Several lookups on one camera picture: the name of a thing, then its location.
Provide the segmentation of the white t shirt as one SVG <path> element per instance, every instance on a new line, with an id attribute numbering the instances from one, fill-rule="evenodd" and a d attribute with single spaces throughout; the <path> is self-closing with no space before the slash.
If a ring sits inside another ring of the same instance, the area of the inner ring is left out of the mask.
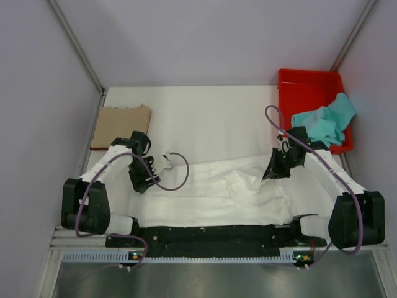
<path id="1" fill-rule="evenodd" d="M 292 201 L 280 181 L 262 180 L 270 155 L 175 166 L 157 186 L 130 196 L 129 215 L 142 227 L 283 225 L 292 220 Z"/>

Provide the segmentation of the teal t shirt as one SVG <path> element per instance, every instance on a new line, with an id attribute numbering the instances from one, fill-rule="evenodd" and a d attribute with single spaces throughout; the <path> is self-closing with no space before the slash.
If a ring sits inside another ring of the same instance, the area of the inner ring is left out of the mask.
<path id="1" fill-rule="evenodd" d="M 355 109 L 344 93 L 338 93 L 328 106 L 295 114 L 291 118 L 292 127 L 304 127 L 308 137 L 321 141 L 328 148 L 341 146 L 346 140 L 344 131 L 355 116 Z"/>

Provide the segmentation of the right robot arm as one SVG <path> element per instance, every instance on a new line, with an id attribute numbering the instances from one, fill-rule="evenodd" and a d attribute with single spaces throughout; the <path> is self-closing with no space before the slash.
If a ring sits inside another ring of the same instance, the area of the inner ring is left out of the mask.
<path id="1" fill-rule="evenodd" d="M 263 179 L 289 178 L 292 169 L 304 167 L 327 192 L 333 209 L 325 215 L 307 214 L 290 229 L 291 241 L 305 245 L 312 237 L 327 239 L 338 249 L 381 244 L 385 239 L 385 200 L 368 191 L 338 165 L 328 147 L 312 141 L 304 127 L 277 137 Z"/>

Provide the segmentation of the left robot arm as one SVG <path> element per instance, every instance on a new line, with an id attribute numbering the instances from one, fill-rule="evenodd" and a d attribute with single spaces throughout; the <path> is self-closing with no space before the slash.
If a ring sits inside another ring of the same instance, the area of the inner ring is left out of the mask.
<path id="1" fill-rule="evenodd" d="M 147 157 L 151 141 L 143 132 L 116 138 L 106 154 L 85 174 L 69 178 L 63 185 L 61 226 L 69 230 L 103 235 L 119 234 L 127 246 L 140 241 L 138 220 L 110 211 L 107 186 L 125 169 L 133 190 L 143 194 L 160 182 L 153 170 L 154 158 Z"/>

